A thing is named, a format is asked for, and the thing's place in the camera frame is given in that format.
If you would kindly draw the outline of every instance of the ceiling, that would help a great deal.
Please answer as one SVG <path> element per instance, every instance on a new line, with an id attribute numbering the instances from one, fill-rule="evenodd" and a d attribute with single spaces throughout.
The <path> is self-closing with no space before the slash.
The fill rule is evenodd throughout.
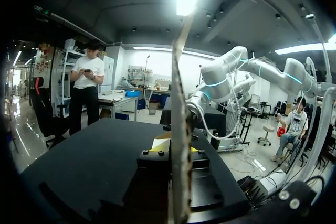
<path id="1" fill-rule="evenodd" d="M 42 0 L 40 5 L 107 44 L 171 45 L 181 27 L 176 0 Z M 275 49 L 318 42 L 304 19 L 310 13 L 315 14 L 322 35 L 328 40 L 335 30 L 313 0 L 198 0 L 186 48 L 222 55 L 235 45 L 246 46 L 256 57 L 266 56 L 280 69 L 287 57 L 304 62 L 310 56 L 323 71 L 321 52 L 274 53 Z M 331 64 L 331 69 L 335 69 L 336 61 L 331 60 Z"/>

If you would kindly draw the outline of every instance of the robotic arm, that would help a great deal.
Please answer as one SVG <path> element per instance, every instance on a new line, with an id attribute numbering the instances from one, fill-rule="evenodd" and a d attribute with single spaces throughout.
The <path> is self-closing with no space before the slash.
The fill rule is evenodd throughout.
<path id="1" fill-rule="evenodd" d="M 233 96 L 233 91 L 235 93 L 239 92 L 255 83 L 255 80 L 250 76 L 254 82 L 248 77 L 236 86 L 231 87 L 227 76 L 238 69 L 254 73 L 276 84 L 287 93 L 296 95 L 302 90 L 309 98 L 322 93 L 321 87 L 306 72 L 300 61 L 287 58 L 285 69 L 281 72 L 276 67 L 261 60 L 247 59 L 247 49 L 238 46 L 201 68 L 204 83 L 198 86 L 192 97 L 187 100 L 188 108 L 198 117 L 199 113 L 204 114 L 205 106 L 211 100 L 225 102 Z M 200 112 L 195 104 L 199 105 L 203 111 Z"/>

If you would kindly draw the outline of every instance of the white t-shirt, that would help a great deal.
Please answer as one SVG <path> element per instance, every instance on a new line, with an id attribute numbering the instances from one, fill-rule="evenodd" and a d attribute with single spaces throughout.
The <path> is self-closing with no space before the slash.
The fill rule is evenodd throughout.
<path id="1" fill-rule="evenodd" d="M 306 131 L 308 129 L 308 120 L 307 120 L 307 114 L 305 111 L 301 111 L 299 114 L 290 112 L 288 114 L 288 117 L 285 119 L 286 125 L 289 125 L 288 133 L 294 136 L 298 136 L 302 128 Z"/>
<path id="2" fill-rule="evenodd" d="M 94 59 L 89 59 L 87 56 L 80 57 L 73 67 L 73 71 L 79 72 L 80 69 L 91 69 L 95 76 L 104 76 L 105 75 L 105 66 L 104 62 L 98 57 Z M 95 87 L 97 84 L 86 78 L 85 75 L 81 75 L 77 81 L 75 81 L 74 88 L 84 89 L 87 87 Z"/>

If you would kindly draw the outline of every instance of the black pants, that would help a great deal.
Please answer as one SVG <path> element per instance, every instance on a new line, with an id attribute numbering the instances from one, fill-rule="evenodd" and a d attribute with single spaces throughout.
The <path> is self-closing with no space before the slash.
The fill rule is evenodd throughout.
<path id="1" fill-rule="evenodd" d="M 69 119 L 70 135 L 81 130 L 81 114 L 83 105 L 86 106 L 88 114 L 88 125 L 99 120 L 98 90 L 96 87 L 84 89 L 74 88 L 71 93 Z"/>

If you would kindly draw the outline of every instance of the man sitting on stool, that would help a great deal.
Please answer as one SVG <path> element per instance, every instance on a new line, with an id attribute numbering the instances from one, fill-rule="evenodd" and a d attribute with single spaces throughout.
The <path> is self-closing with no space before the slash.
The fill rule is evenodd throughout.
<path id="1" fill-rule="evenodd" d="M 280 147 L 277 150 L 277 154 L 271 158 L 272 161 L 276 161 L 278 158 L 283 158 L 282 153 L 286 145 L 288 143 L 294 144 L 295 138 L 299 136 L 301 131 L 302 133 L 299 138 L 304 136 L 306 130 L 308 129 L 307 114 L 303 111 L 303 108 L 306 106 L 306 100 L 299 97 L 297 102 L 297 109 L 290 112 L 285 121 L 281 120 L 281 115 L 279 113 L 277 115 L 277 120 L 282 124 L 284 129 L 286 128 L 286 125 L 290 124 L 290 126 L 288 132 L 281 136 Z"/>

